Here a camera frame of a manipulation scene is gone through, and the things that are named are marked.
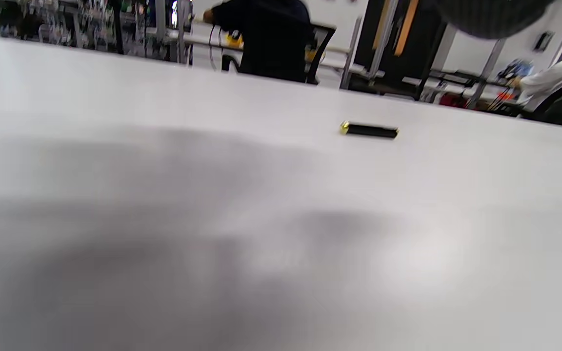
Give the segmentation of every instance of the lip balm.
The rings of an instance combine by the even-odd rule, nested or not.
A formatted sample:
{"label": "lip balm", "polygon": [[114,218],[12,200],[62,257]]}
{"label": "lip balm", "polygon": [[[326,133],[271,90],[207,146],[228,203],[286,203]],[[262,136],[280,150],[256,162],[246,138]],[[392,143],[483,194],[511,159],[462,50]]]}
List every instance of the lip balm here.
{"label": "lip balm", "polygon": [[341,124],[340,132],[342,134],[356,134],[358,136],[396,138],[399,130],[378,126],[364,126],[361,124],[352,124],[347,120]]}

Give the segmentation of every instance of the gold cap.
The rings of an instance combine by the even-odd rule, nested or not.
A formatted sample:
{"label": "gold cap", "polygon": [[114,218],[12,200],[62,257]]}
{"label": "gold cap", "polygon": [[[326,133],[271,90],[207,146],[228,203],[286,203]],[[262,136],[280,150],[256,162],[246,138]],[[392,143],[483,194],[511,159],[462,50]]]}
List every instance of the gold cap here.
{"label": "gold cap", "polygon": [[348,127],[349,126],[350,126],[350,122],[348,122],[347,120],[342,122],[341,126],[340,126],[340,133],[342,133],[342,134],[348,133]]}

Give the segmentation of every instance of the wire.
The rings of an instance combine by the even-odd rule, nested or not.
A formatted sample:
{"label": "wire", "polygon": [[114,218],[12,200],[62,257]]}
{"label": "wire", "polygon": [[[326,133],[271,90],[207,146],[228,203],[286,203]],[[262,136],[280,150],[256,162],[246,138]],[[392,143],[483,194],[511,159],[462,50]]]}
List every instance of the wire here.
{"label": "wire", "polygon": [[209,32],[209,40],[207,42],[207,45],[209,45],[209,62],[210,64],[212,64],[212,68],[214,69],[214,71],[216,71],[216,65],[214,64],[214,56],[212,56],[212,35],[214,34],[214,28],[216,28],[216,25],[212,26],[212,30]]}
{"label": "wire", "polygon": [[498,107],[500,107],[500,102],[502,102],[503,100],[506,100],[506,93],[508,93],[509,91],[511,91],[510,87],[505,88],[504,91],[502,91],[502,93],[498,94],[498,96],[493,100],[493,102],[491,102],[491,104],[489,104],[487,109],[489,111],[492,111],[493,109],[497,109]]}

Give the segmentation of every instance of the white table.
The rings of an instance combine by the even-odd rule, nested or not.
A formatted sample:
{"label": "white table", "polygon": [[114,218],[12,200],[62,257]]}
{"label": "white table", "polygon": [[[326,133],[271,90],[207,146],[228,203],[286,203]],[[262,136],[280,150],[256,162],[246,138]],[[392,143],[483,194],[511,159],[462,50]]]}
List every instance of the white table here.
{"label": "white table", "polygon": [[562,127],[0,39],[0,351],[53,350],[562,350]]}

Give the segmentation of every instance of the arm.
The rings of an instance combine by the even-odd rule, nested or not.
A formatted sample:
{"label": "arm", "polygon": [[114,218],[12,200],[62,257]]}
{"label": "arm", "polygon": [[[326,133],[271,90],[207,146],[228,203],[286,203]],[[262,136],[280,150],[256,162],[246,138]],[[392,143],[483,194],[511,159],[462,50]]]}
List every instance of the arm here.
{"label": "arm", "polygon": [[224,31],[242,31],[248,12],[248,0],[228,0],[203,13],[203,21]]}
{"label": "arm", "polygon": [[551,91],[562,81],[562,62],[532,76],[515,78],[511,85],[519,87],[526,95]]}

